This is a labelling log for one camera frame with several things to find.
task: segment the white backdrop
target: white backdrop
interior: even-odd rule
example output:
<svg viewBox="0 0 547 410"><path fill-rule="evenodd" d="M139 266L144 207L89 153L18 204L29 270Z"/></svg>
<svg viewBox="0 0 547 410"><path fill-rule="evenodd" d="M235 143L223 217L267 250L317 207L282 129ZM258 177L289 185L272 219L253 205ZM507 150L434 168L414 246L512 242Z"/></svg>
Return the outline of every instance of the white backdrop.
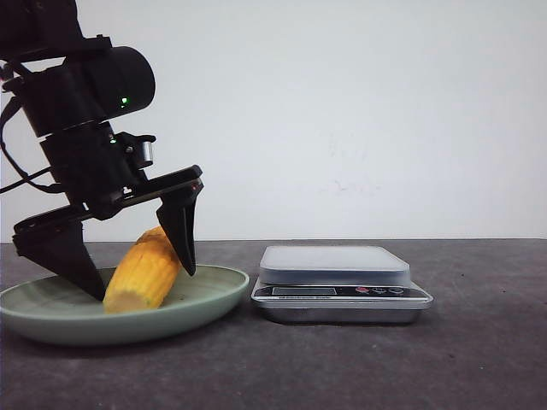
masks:
<svg viewBox="0 0 547 410"><path fill-rule="evenodd" d="M154 102L111 124L157 136L150 177L202 167L197 239L547 237L543 0L80 0L79 20L150 61ZM47 165L23 115L5 139ZM3 195L2 241L64 204ZM158 206L85 239L132 241Z"/></svg>

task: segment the scale weighing platform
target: scale weighing platform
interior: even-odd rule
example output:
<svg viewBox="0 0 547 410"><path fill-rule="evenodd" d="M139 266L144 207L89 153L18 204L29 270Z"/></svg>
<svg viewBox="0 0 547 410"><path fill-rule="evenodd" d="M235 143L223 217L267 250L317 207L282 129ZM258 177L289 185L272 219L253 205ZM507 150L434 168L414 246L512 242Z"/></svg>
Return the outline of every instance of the scale weighing platform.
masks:
<svg viewBox="0 0 547 410"><path fill-rule="evenodd" d="M410 323L433 300L377 246L270 246L251 299L282 323Z"/></svg>

